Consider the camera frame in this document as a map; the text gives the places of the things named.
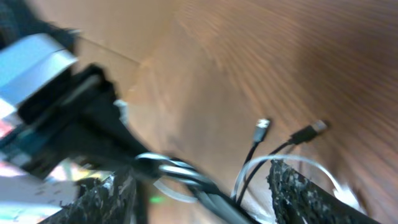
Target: wooden table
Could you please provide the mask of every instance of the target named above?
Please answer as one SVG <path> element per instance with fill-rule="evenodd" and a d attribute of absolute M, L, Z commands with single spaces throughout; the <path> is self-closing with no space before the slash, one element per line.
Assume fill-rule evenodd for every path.
<path fill-rule="evenodd" d="M 258 118 L 274 123 L 257 156 L 326 119 L 332 128 L 293 153 L 357 190 L 377 221 L 397 223 L 397 69 L 397 1 L 186 0 L 129 92 L 132 126 L 231 190 Z M 256 198 L 245 196 L 251 211 L 272 212 L 268 168 L 250 186 Z M 153 223 L 201 223 L 199 206 L 167 203 Z"/>

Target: white cable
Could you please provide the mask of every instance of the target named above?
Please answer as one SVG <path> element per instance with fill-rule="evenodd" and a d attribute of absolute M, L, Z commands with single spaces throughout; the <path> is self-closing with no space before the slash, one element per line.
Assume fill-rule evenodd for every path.
<path fill-rule="evenodd" d="M 170 189 L 168 186 L 166 186 L 162 181 L 160 180 L 156 180 L 154 182 L 154 186 L 163 194 L 165 194 L 166 196 L 174 199 L 174 200 L 178 200 L 180 202 L 185 202 L 185 203 L 195 203 L 198 199 L 195 197 L 191 197 L 188 195 L 184 195 L 181 193 L 178 193 L 172 189 Z"/>
<path fill-rule="evenodd" d="M 238 189 L 239 189 L 239 185 L 240 183 L 243 181 L 244 176 L 249 172 L 249 170 L 254 167 L 255 165 L 257 165 L 258 163 L 262 162 L 262 161 L 266 161 L 269 159 L 287 159 L 287 160 L 294 160 L 294 161 L 303 161 L 306 162 L 310 165 L 313 165 L 317 168 L 319 168 L 322 172 L 324 172 L 329 179 L 331 180 L 332 184 L 335 186 L 336 191 L 338 192 L 342 192 L 342 188 L 341 185 L 337 182 L 337 180 L 333 177 L 333 175 L 326 169 L 324 168 L 321 164 L 311 160 L 311 159 L 307 159 L 306 157 L 302 157 L 302 156 L 294 156 L 294 155 L 272 155 L 272 156 L 260 156 L 257 157 L 251 161 L 249 161 L 246 165 L 243 166 L 243 168 L 241 169 L 241 171 L 239 172 L 238 177 L 236 178 L 235 181 L 235 186 L 234 189 L 231 193 L 231 198 L 235 197 Z"/>

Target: green light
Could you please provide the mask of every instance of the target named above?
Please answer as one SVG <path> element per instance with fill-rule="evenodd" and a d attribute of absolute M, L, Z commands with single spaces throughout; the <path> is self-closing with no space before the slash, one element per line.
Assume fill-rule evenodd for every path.
<path fill-rule="evenodd" d="M 153 196 L 149 199 L 150 203 L 162 203 L 164 202 L 164 197 L 162 196 Z"/>

